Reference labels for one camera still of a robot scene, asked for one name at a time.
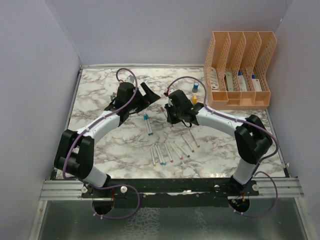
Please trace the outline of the brown cap marker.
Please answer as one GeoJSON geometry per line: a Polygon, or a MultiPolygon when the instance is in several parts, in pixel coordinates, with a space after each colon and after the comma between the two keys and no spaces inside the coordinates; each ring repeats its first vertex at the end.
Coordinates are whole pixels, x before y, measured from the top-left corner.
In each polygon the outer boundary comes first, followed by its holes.
{"type": "Polygon", "coordinates": [[[166,110],[162,106],[160,107],[160,109],[161,109],[162,113],[164,114],[164,116],[167,117],[166,110]]]}

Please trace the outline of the green cap marker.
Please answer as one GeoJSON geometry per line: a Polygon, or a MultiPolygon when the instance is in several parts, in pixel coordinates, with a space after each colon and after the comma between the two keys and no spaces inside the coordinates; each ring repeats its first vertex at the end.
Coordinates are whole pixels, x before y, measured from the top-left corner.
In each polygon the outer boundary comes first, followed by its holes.
{"type": "Polygon", "coordinates": [[[152,145],[150,146],[150,155],[151,155],[152,164],[153,164],[154,167],[156,167],[157,164],[156,164],[155,155],[154,155],[154,151],[153,151],[153,146],[152,145]]]}
{"type": "Polygon", "coordinates": [[[147,122],[148,130],[149,130],[149,135],[153,135],[153,130],[151,127],[149,116],[146,114],[145,117],[146,117],[146,122],[147,122]]]}

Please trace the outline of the pink cap marker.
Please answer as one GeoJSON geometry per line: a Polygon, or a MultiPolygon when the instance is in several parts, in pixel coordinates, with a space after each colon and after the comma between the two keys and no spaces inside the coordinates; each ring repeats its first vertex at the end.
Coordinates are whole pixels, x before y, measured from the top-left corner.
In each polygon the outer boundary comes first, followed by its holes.
{"type": "Polygon", "coordinates": [[[180,154],[180,152],[178,151],[178,149],[174,146],[174,144],[172,144],[171,142],[169,142],[169,145],[171,146],[171,148],[173,149],[173,151],[175,152],[175,154],[178,156],[178,158],[180,160],[183,159],[183,156],[180,154]]]}

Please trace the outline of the magenta cap marker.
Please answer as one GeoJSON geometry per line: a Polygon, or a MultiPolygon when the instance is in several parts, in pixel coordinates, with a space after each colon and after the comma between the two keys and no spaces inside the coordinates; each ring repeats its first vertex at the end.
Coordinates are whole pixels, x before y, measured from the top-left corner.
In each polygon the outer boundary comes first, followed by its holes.
{"type": "Polygon", "coordinates": [[[173,160],[173,158],[172,158],[171,152],[170,152],[170,150],[169,150],[169,148],[168,148],[168,146],[167,146],[166,143],[164,143],[164,147],[165,147],[165,149],[166,149],[166,152],[167,152],[167,155],[168,155],[168,157],[169,157],[170,162],[173,163],[174,160],[173,160]]]}

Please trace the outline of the light blue cap marker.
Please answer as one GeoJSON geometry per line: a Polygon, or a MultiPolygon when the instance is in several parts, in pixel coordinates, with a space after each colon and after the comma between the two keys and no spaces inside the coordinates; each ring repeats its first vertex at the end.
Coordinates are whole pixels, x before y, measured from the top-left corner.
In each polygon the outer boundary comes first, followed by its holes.
{"type": "Polygon", "coordinates": [[[161,152],[161,150],[160,150],[160,148],[159,148],[159,146],[157,144],[155,145],[155,149],[156,149],[157,155],[159,157],[160,164],[165,166],[166,162],[164,161],[162,152],[161,152]]]}

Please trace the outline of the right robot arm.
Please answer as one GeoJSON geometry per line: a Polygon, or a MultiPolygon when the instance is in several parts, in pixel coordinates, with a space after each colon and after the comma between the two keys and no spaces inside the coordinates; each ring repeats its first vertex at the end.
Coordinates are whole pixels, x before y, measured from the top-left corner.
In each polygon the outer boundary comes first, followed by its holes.
{"type": "Polygon", "coordinates": [[[236,196],[246,192],[258,162],[273,143],[260,118],[253,114],[247,118],[236,118],[205,107],[200,102],[192,104],[182,90],[169,94],[164,108],[167,121],[172,125],[182,122],[189,123],[190,127],[205,126],[235,138],[240,161],[231,176],[229,189],[236,196]]]}

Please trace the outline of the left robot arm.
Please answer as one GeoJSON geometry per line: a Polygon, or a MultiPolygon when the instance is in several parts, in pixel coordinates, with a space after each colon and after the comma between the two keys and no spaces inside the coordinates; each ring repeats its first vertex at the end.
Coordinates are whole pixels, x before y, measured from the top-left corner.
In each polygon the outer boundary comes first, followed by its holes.
{"type": "Polygon", "coordinates": [[[116,97],[93,122],[76,131],[62,133],[54,159],[54,167],[93,185],[97,196],[106,197],[111,190],[111,177],[94,166],[94,148],[110,131],[122,125],[130,114],[136,114],[161,97],[144,82],[140,84],[145,94],[130,82],[122,82],[116,97]]]}

